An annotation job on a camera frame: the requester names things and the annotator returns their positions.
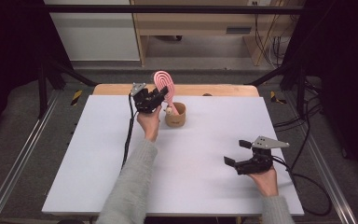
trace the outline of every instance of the wooden table edge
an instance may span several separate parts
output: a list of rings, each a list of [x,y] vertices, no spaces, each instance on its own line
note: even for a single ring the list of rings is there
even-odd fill
[[[156,86],[147,84],[152,91]],[[128,95],[132,84],[99,84],[95,87],[93,95]],[[258,90],[251,85],[233,84],[175,84],[175,95],[204,95],[212,96],[251,96],[258,97]]]

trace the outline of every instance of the white cabinet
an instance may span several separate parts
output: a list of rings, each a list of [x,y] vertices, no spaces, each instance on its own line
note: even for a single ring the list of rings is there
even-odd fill
[[[45,4],[129,5],[128,0],[45,0]],[[71,61],[140,61],[131,14],[50,13]]]

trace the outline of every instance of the gray floor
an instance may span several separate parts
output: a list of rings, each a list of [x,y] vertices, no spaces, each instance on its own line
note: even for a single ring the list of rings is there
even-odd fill
[[[180,42],[173,36],[156,36],[150,40],[144,67],[128,62],[100,64],[80,62],[75,65],[84,76],[103,83],[147,82],[152,71],[163,69],[170,72],[175,83],[243,84],[256,80],[272,69],[272,66],[266,63],[254,67],[240,37],[206,36],[184,36]],[[68,84],[64,91],[59,91],[59,99],[52,116],[1,212],[1,223],[37,223],[36,220],[40,223],[57,223],[65,218],[88,220],[88,217],[55,217],[40,212],[67,144],[71,140],[71,132],[76,128],[76,123],[87,102],[87,96],[92,93],[92,88],[78,83],[71,77],[65,76],[65,79]],[[309,79],[314,85],[320,85],[318,78],[309,77]],[[265,98],[272,123],[287,121],[296,115],[289,104],[270,101],[271,91],[275,91],[278,99],[282,100],[289,100],[287,97],[292,95],[290,91],[280,90],[279,81],[280,77],[275,77],[258,87],[260,95]],[[77,90],[83,91],[82,96],[77,105],[70,105]],[[7,109],[0,119],[0,186],[36,123],[37,94],[37,83],[32,82],[17,88],[9,96]],[[307,92],[307,99],[312,96],[312,92]],[[339,142],[323,113],[317,113],[311,118],[310,127],[312,136],[358,222],[358,163],[342,157]],[[300,127],[283,132],[279,130],[276,130],[278,138],[291,144],[289,148],[282,150],[285,160],[291,164],[304,136]],[[295,172],[322,185],[317,165],[310,155],[309,145],[306,145],[300,156]],[[303,206],[318,213],[325,211],[328,201],[322,191],[305,179],[298,178],[297,184],[298,195]],[[296,223],[341,223],[338,214],[333,207],[326,216],[319,217],[306,212],[303,217],[295,217],[295,221]],[[229,218],[219,220],[219,223],[235,223],[234,219]],[[208,218],[148,218],[146,222],[217,223],[216,219]],[[249,217],[244,223],[258,223],[258,221],[255,217]]]

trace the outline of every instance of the hand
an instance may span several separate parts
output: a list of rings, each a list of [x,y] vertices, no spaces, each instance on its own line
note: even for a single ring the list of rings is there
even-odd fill
[[[137,120],[141,124],[142,129],[145,132],[145,139],[156,142],[158,136],[158,126],[159,126],[159,111],[161,110],[161,105],[159,105],[155,111],[151,114],[139,113]]]
[[[265,173],[250,174],[248,176],[254,180],[258,190],[264,197],[278,196],[277,172],[274,166],[271,166]]]

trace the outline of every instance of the wooden cup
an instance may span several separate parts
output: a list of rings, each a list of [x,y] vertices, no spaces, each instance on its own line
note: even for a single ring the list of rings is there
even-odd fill
[[[165,123],[173,128],[182,127],[186,122],[186,106],[182,103],[173,102],[179,115],[165,115]]]

